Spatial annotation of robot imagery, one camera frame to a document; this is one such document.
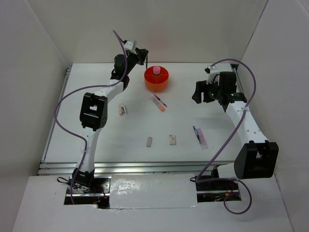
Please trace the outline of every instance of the purple hose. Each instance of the purple hose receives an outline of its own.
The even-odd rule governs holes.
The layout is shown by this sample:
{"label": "purple hose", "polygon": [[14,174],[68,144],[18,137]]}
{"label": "purple hose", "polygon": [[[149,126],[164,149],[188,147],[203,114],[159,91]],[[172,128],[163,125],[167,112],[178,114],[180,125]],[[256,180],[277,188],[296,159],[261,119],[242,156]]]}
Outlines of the purple hose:
{"label": "purple hose", "polygon": [[252,79],[253,79],[253,93],[252,93],[251,97],[249,98],[249,100],[247,101],[247,103],[246,103],[246,105],[245,105],[245,108],[244,108],[244,110],[243,110],[243,114],[242,114],[242,117],[241,117],[239,123],[237,124],[237,126],[235,127],[235,129],[233,130],[233,132],[231,133],[231,135],[228,137],[228,139],[225,141],[225,143],[222,145],[222,147],[221,147],[221,148],[218,150],[218,152],[214,155],[214,157],[209,161],[209,163],[208,163],[208,164],[202,169],[202,171],[198,174],[198,176],[196,177],[196,180],[195,180],[195,181],[196,181],[197,183],[203,183],[203,182],[209,182],[209,181],[215,181],[215,180],[229,180],[229,181],[238,181],[238,182],[240,182],[240,183],[246,188],[246,190],[247,190],[248,193],[249,193],[249,198],[250,198],[249,206],[248,206],[244,211],[241,211],[241,212],[239,212],[239,213],[238,213],[238,212],[233,212],[233,211],[231,211],[230,209],[227,208],[226,203],[225,203],[226,200],[227,200],[227,198],[228,198],[230,195],[228,195],[228,196],[224,199],[224,206],[225,206],[225,208],[228,210],[228,212],[230,212],[230,213],[232,213],[232,214],[237,214],[237,215],[239,215],[239,214],[244,214],[244,213],[246,213],[246,212],[250,209],[250,207],[251,207],[251,205],[252,205],[252,195],[251,195],[250,190],[248,189],[248,187],[245,185],[245,183],[243,183],[241,180],[232,179],[232,178],[213,178],[213,179],[204,179],[204,180],[200,180],[200,178],[201,178],[201,176],[204,174],[204,172],[211,166],[211,164],[216,160],[216,158],[221,154],[221,152],[224,150],[224,148],[226,147],[226,145],[231,141],[231,139],[233,138],[233,136],[236,134],[237,130],[239,129],[240,125],[242,124],[242,122],[243,122],[244,119],[245,119],[245,116],[246,116],[246,107],[250,104],[250,102],[252,101],[253,97],[255,96],[255,92],[256,92],[256,79],[255,79],[255,76],[254,76],[252,70],[251,70],[245,63],[243,63],[243,62],[241,62],[240,60],[237,60],[237,59],[229,59],[229,58],[228,58],[228,59],[222,59],[222,60],[219,60],[219,61],[213,63],[213,64],[211,65],[211,67],[214,66],[214,65],[216,65],[216,64],[218,64],[218,63],[221,63],[221,62],[223,62],[223,61],[235,61],[235,62],[238,62],[239,64],[242,64],[242,65],[250,72],[250,74],[251,74],[251,76],[252,76]]}
{"label": "purple hose", "polygon": [[[121,45],[122,51],[123,51],[123,53],[124,53],[125,62],[126,62],[126,67],[125,67],[124,74],[122,75],[122,77],[120,78],[120,80],[119,80],[118,82],[112,84],[112,85],[109,85],[109,86],[115,86],[115,85],[119,84],[119,82],[121,82],[121,81],[124,79],[124,77],[125,77],[125,75],[126,75],[126,70],[127,70],[127,58],[126,58],[126,51],[125,51],[125,48],[124,48],[124,46],[123,46],[123,44],[122,44],[122,43],[123,43],[123,40],[119,37],[119,35],[117,34],[116,31],[113,30],[113,32],[114,32],[115,36],[117,37],[117,39],[118,39],[118,41],[119,41],[119,43],[120,43],[120,45]],[[59,126],[62,130],[64,130],[65,132],[67,132],[67,133],[69,133],[69,134],[71,134],[71,135],[74,135],[74,136],[76,136],[77,138],[80,138],[80,139],[82,139],[82,140],[85,142],[85,148],[84,148],[85,152],[84,152],[84,154],[83,154],[81,163],[79,164],[79,166],[78,166],[78,168],[77,168],[77,170],[76,170],[76,172],[75,172],[75,175],[73,176],[72,181],[71,181],[70,195],[71,195],[72,204],[74,204],[74,200],[73,200],[73,196],[72,196],[72,194],[73,194],[74,182],[75,182],[77,173],[78,173],[78,171],[80,170],[80,168],[81,168],[81,166],[82,166],[82,164],[83,164],[83,162],[84,162],[88,144],[87,144],[87,140],[86,140],[84,137],[82,137],[82,136],[80,136],[80,135],[78,135],[78,134],[76,134],[76,133],[74,133],[74,132],[72,132],[72,131],[66,129],[64,126],[62,126],[62,125],[60,124],[60,122],[58,121],[58,118],[57,118],[57,111],[58,111],[59,106],[60,106],[61,103],[63,102],[63,100],[65,100],[68,96],[70,96],[70,95],[72,95],[73,93],[76,93],[76,92],[78,92],[78,91],[81,91],[81,90],[83,90],[83,89],[95,88],[95,87],[107,87],[107,85],[85,86],[85,87],[76,89],[76,90],[72,91],[71,93],[68,93],[67,95],[65,95],[64,97],[62,97],[62,98],[59,100],[59,102],[58,102],[58,104],[57,104],[57,106],[56,106],[56,108],[55,108],[55,110],[54,110],[54,119],[55,119],[56,124],[58,124],[58,126]]]}

